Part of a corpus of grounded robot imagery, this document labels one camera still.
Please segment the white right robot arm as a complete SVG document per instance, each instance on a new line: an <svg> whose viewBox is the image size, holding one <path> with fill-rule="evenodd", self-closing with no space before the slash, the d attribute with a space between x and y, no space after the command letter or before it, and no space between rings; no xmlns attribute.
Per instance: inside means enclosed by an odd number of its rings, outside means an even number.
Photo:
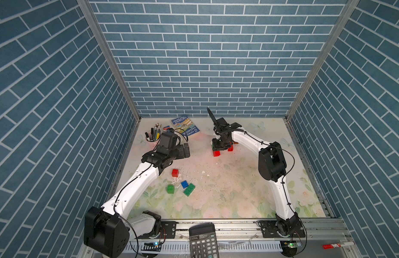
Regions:
<svg viewBox="0 0 399 258"><path fill-rule="evenodd" d="M210 108L207 112L213 122L215 138L211 141L212 151L228 151L240 144L257 155L258 172L269 182L276 208L276 228L279 235L289 237L302 226L298 213L291 204L286 186L287 171L284 150L278 142L264 141L249 133L238 123L229 124L224 118L216 119Z"/></svg>

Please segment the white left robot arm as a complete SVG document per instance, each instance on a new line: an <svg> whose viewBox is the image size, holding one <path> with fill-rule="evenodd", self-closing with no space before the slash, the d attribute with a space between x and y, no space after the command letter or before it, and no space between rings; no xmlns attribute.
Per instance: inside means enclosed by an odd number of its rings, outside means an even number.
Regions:
<svg viewBox="0 0 399 258"><path fill-rule="evenodd" d="M124 251L130 238L149 238L161 234L161 216L145 211L128 220L136 202L165 168L174 160L190 157L188 144L174 129L162 133L153 150L142 156L141 163L125 185L101 207L92 206L85 214L84 244L99 253L117 258Z"/></svg>

